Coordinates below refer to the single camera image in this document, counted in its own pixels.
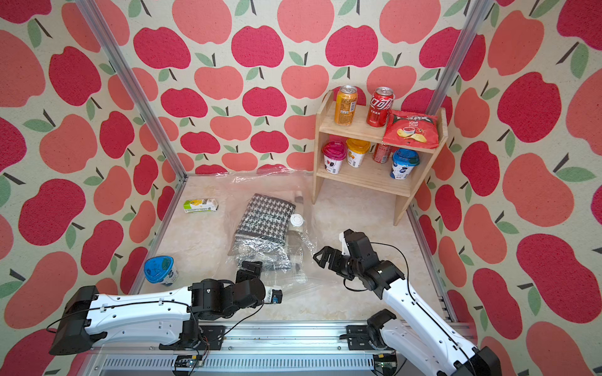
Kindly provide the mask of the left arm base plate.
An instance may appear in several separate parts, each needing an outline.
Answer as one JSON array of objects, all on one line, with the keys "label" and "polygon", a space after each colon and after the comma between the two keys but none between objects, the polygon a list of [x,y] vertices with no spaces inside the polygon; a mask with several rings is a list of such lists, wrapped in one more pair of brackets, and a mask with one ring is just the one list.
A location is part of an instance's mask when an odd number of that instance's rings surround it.
[{"label": "left arm base plate", "polygon": [[221,350],[226,327],[222,325],[185,325],[177,341],[171,345],[160,344],[160,350]]}]

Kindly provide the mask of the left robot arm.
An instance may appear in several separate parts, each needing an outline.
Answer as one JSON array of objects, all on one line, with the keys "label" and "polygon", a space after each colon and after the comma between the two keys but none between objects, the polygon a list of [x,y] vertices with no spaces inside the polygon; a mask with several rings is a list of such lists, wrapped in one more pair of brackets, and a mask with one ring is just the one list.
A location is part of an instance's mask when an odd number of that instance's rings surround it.
[{"label": "left robot arm", "polygon": [[225,327],[204,329],[200,322],[282,302],[282,290],[266,286],[261,269],[260,262],[244,262],[235,281],[205,279],[189,287],[141,295],[107,295],[84,286],[56,321],[50,354],[80,354],[114,342],[154,343],[168,351],[220,349]]}]

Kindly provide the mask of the clear plastic vacuum bag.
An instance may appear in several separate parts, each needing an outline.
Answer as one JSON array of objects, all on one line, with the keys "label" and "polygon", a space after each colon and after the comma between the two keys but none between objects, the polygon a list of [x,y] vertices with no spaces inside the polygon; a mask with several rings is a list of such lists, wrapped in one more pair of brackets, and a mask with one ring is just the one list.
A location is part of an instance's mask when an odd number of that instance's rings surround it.
[{"label": "clear plastic vacuum bag", "polygon": [[302,172],[220,177],[216,192],[225,241],[216,272],[233,277],[259,264],[262,282],[282,290],[286,300],[321,298],[332,282],[312,259],[321,231],[310,183]]}]

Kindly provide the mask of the black white houndstooth scarf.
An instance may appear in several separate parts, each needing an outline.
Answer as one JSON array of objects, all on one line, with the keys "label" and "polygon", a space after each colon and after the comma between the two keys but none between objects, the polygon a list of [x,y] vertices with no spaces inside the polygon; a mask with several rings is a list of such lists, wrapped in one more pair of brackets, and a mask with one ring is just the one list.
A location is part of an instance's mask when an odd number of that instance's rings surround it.
[{"label": "black white houndstooth scarf", "polygon": [[290,201],[254,194],[235,231],[235,238],[284,245],[288,223],[295,210],[296,205]]}]

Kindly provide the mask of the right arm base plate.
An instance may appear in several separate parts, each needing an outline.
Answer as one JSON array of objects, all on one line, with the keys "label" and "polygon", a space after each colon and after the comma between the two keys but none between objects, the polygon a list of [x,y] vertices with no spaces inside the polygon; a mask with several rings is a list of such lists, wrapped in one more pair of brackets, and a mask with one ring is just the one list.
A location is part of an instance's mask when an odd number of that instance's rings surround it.
[{"label": "right arm base plate", "polygon": [[340,335],[340,340],[346,342],[349,350],[392,350],[384,343],[379,331],[369,325],[346,326],[346,332]]}]

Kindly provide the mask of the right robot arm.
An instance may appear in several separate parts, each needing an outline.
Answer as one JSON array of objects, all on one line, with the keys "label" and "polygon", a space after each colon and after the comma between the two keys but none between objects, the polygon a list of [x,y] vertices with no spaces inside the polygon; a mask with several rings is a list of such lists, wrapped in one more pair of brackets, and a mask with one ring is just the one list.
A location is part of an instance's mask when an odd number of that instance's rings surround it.
[{"label": "right robot arm", "polygon": [[497,355],[488,347],[479,349],[437,315],[412,287],[409,273],[379,259],[364,233],[348,229],[341,238],[345,250],[325,246],[313,260],[344,280],[359,279],[387,304],[367,321],[373,347],[395,350],[425,375],[502,373]]}]

